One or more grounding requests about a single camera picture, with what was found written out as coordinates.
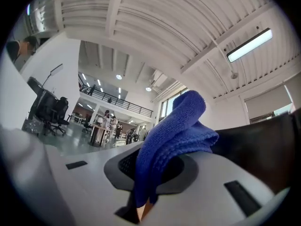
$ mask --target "desk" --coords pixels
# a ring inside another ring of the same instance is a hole
[[[96,125],[96,124],[92,124],[93,126],[93,131],[92,131],[92,136],[91,136],[91,140],[90,140],[90,145],[92,146],[97,146],[97,147],[100,147],[103,143],[103,138],[104,138],[104,134],[106,131],[110,131],[109,129],[106,129],[104,127],[101,127],[99,125]],[[95,144],[95,140],[96,140],[96,137],[97,137],[97,133],[98,133],[98,130],[102,130],[102,137],[100,139],[100,142],[99,144]]]
[[[80,123],[81,123],[81,121],[82,121],[83,118],[81,118],[79,116],[76,116],[76,115],[71,115],[71,118],[73,118],[73,117],[75,117],[75,118],[77,118],[79,120],[78,124],[80,125]]]

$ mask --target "black slot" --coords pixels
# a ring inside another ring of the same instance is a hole
[[[77,161],[77,162],[66,164],[66,167],[68,168],[68,170],[71,170],[71,169],[74,169],[74,168],[84,166],[86,164],[87,163],[85,161]]]
[[[234,198],[238,206],[248,217],[261,208],[260,204],[246,191],[246,189],[238,182],[232,181],[225,183],[224,186]]]

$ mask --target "blue towel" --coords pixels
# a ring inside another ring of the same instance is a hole
[[[198,119],[206,104],[196,91],[190,90],[174,100],[173,111],[145,139],[136,160],[135,199],[142,207],[150,199],[156,202],[156,188],[171,158],[196,151],[212,152],[218,134]]]

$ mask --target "railing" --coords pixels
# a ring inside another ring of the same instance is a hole
[[[91,88],[88,87],[87,85],[83,85],[80,88],[80,91],[83,92],[83,93],[86,93],[86,94],[88,94],[90,92],[90,90],[91,90]],[[103,92],[99,91],[96,88],[92,93],[92,97],[95,97],[95,98],[100,99],[100,100],[104,100],[108,103],[111,103],[111,104],[116,105],[118,107],[121,107],[123,109],[129,110],[129,111],[132,111],[132,112],[136,112],[138,114],[145,115],[147,117],[151,117],[152,112],[153,112],[153,111],[151,111],[149,109],[146,109],[144,107],[135,105],[133,103],[130,103],[130,102],[122,100],[122,99],[118,99],[117,97],[109,95],[107,93],[103,93]]]

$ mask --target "fluorescent light fixture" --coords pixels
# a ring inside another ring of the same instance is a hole
[[[238,46],[235,50],[229,52],[227,57],[229,61],[232,63],[235,60],[239,59],[240,57],[244,56],[245,54],[249,53],[253,49],[257,48],[261,44],[265,43],[266,41],[273,38],[273,33],[270,28],[267,28],[260,32],[259,34],[255,35],[242,45]]]
[[[26,8],[26,13],[27,13],[27,15],[29,15],[29,14],[30,14],[30,4],[28,4],[28,5],[27,5],[27,8]]]

